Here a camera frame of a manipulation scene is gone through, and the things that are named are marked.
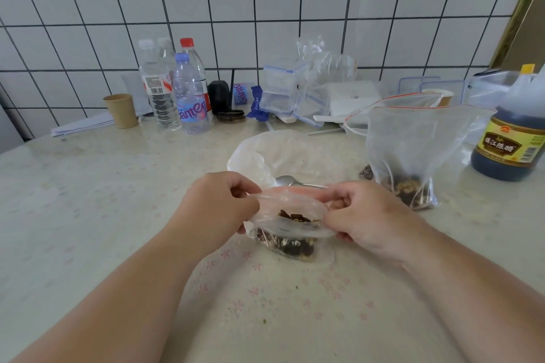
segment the yellow bottle cap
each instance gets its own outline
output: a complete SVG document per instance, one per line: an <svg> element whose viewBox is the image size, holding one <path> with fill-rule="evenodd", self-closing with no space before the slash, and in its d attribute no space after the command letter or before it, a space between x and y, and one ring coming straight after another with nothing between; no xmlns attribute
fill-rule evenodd
<svg viewBox="0 0 545 363"><path fill-rule="evenodd" d="M528 75L530 73L534 73L534 68L536 64L525 64L521 67L521 74Z"/></svg>

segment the cup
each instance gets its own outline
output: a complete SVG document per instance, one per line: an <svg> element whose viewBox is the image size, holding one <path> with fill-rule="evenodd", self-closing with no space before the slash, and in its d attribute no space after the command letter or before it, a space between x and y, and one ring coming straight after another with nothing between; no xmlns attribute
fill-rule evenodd
<svg viewBox="0 0 545 363"><path fill-rule="evenodd" d="M116 126L120 129L138 125L133 96L128 93L116 93L102 98Z"/></svg>
<svg viewBox="0 0 545 363"><path fill-rule="evenodd" d="M454 96L453 92L447 91L445 89L423 89L422 93L440 93L441 95L443 95L437 107L448 106L452 97Z"/></svg>

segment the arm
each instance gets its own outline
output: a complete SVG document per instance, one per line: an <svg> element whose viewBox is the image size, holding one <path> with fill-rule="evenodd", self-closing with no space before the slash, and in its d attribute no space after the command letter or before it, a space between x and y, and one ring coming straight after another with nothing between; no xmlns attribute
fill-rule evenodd
<svg viewBox="0 0 545 363"><path fill-rule="evenodd" d="M159 234L12 363L158 362L195 266L259 210L246 192L260 189L235 172L197 180Z"/></svg>
<svg viewBox="0 0 545 363"><path fill-rule="evenodd" d="M434 229L373 181L331 187L325 222L347 241L401 263L473 363L545 356L545 298Z"/></svg>

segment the dark liquid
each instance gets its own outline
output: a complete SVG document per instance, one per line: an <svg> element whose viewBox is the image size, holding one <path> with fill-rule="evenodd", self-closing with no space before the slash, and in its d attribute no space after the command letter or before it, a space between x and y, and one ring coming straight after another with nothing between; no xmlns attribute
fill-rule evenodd
<svg viewBox="0 0 545 363"><path fill-rule="evenodd" d="M498 107L498 111L494 114L494 117L513 125L524 126L531 129L545 129L545 118L521 115L520 113L514 113L501 107ZM513 182L522 181L532 173L537 162L540 160L543 151L545 151L545 146L537 153L533 165L530 167L502 164L501 162L488 159L476 150L473 150L473 153L471 154L471 165L476 171L487 177L495 178L496 180Z"/></svg>

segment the yellow label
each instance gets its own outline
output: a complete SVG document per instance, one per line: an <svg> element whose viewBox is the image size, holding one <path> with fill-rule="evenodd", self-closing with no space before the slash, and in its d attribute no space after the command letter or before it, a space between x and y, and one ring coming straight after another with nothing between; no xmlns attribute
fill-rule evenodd
<svg viewBox="0 0 545 363"><path fill-rule="evenodd" d="M532 166L544 143L545 130L512 125L492 117L476 149L503 164Z"/></svg>

